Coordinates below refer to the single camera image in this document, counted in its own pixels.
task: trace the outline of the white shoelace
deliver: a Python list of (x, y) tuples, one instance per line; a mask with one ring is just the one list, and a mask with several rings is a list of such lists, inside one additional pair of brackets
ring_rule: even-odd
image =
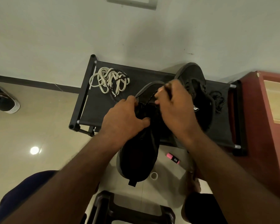
[[(93, 85), (93, 79), (94, 77), (97, 77), (98, 85)], [(130, 83), (130, 78), (126, 77), (124, 79), (121, 79), (121, 77), (126, 77), (122, 72), (116, 72), (113, 68), (108, 67), (101, 67), (97, 73), (94, 73), (90, 79), (89, 84), (90, 87), (100, 87), (101, 91), (103, 93), (108, 93), (111, 90), (112, 83), (114, 80), (116, 80), (116, 89), (115, 92), (111, 90), (112, 94), (117, 96), (120, 91), (124, 91), (126, 86)]]

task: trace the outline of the wall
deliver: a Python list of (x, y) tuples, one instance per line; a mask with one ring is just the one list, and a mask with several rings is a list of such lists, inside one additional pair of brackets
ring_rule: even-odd
[(0, 75), (80, 86), (93, 53), (171, 73), (196, 62), (211, 80), (280, 72), (280, 0), (0, 0)]

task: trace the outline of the dark baseboard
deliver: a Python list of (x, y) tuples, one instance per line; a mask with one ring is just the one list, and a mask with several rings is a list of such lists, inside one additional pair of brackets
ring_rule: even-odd
[(68, 93), (80, 92), (80, 88), (78, 87), (64, 86), (64, 85), (48, 83), (48, 82), (38, 82), (38, 81), (27, 80), (27, 79), (17, 79), (17, 78), (1, 76), (1, 75), (0, 75), (0, 82), (17, 84), (22, 86), (37, 87), (37, 88), (47, 89), (47, 90), (56, 90), (56, 91), (62, 91)]

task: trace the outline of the shoe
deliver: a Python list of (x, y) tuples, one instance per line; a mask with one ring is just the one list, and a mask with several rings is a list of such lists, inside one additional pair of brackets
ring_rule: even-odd
[(154, 104), (154, 94), (165, 83), (156, 81), (147, 84), (136, 95), (138, 106), (135, 115), (139, 119), (150, 118), (150, 126), (128, 140), (117, 154), (118, 172), (129, 179), (129, 185), (136, 186), (151, 173), (157, 161), (160, 146), (160, 126), (162, 117), (158, 105)]
[(0, 88), (0, 110), (9, 114), (15, 113), (20, 109), (20, 103), (8, 95)]
[(196, 119), (206, 132), (213, 120), (215, 101), (206, 93), (206, 80), (201, 68), (195, 63), (188, 63), (179, 69), (174, 78), (179, 79), (192, 95)]

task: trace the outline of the hand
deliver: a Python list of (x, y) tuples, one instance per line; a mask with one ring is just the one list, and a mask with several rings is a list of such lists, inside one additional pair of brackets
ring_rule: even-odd
[(155, 103), (160, 105), (164, 123), (181, 142), (186, 143), (202, 133), (195, 117), (192, 96), (177, 79), (166, 86), (171, 87), (172, 99), (163, 86), (155, 94)]
[(135, 106), (138, 105), (134, 96), (122, 99), (105, 115), (100, 135), (104, 134), (112, 140), (112, 144), (119, 150), (129, 139), (150, 125), (148, 117), (138, 119)]

